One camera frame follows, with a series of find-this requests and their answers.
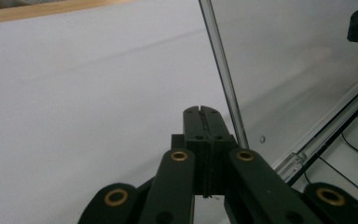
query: transparent panel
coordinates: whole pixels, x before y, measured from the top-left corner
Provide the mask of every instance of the transparent panel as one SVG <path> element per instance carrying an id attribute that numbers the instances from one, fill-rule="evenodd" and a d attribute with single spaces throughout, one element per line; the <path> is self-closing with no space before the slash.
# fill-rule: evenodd
<path id="1" fill-rule="evenodd" d="M 239 141 L 276 168 L 358 93 L 358 0 L 200 2 Z"/>

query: brass ring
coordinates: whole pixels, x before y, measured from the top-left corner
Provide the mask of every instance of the brass ring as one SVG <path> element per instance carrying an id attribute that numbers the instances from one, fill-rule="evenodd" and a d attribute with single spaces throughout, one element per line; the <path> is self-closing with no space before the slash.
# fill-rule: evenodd
<path id="1" fill-rule="evenodd" d="M 316 190 L 316 195 L 319 199 L 325 203 L 329 203 L 334 206 L 342 206 L 345 204 L 345 198 L 335 190 L 328 188 L 320 188 Z"/>
<path id="2" fill-rule="evenodd" d="M 237 153 L 237 158 L 242 161 L 252 161 L 255 158 L 255 156 L 253 155 L 252 152 L 240 151 Z"/>
<path id="3" fill-rule="evenodd" d="M 174 161 L 185 161 L 187 160 L 187 153 L 184 151 L 175 151 L 171 154 L 171 159 Z"/>
<path id="4" fill-rule="evenodd" d="M 112 201 L 110 199 L 110 197 L 114 194 L 121 194 L 122 195 L 122 198 L 118 199 L 118 200 L 115 200 L 115 201 Z M 109 193 L 107 193 L 104 197 L 104 202 L 106 203 L 106 205 L 108 206 L 119 206 L 119 205 L 122 205 L 124 202 L 127 201 L 127 199 L 129 198 L 129 193 L 124 190 L 124 189 L 114 189 L 114 190 L 111 190 Z"/>

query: wooden strip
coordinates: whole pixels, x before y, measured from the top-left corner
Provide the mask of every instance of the wooden strip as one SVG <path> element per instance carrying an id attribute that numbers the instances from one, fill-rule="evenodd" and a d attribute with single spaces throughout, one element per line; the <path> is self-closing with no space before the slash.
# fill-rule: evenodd
<path id="1" fill-rule="evenodd" d="M 92 7 L 104 7 L 130 1 L 131 0 L 67 0 L 27 7 L 3 8 L 0 9 L 0 22 L 60 14 Z"/>

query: wooden plank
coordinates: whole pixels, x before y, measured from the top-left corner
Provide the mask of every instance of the wooden plank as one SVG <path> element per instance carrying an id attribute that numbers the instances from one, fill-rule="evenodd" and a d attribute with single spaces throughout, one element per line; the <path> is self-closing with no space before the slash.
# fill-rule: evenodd
<path id="1" fill-rule="evenodd" d="M 2 8 L 0 9 L 0 22 L 60 14 L 92 7 L 104 7 L 130 1 L 131 0 L 67 0 L 27 7 Z"/>

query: wooden edge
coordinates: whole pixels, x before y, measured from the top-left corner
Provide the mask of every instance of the wooden edge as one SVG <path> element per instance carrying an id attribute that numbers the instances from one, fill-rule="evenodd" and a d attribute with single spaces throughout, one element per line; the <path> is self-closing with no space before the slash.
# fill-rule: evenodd
<path id="1" fill-rule="evenodd" d="M 104 7 L 130 1 L 131 0 L 67 0 L 27 7 L 2 8 L 0 9 L 0 22 L 60 14 L 92 7 Z"/>

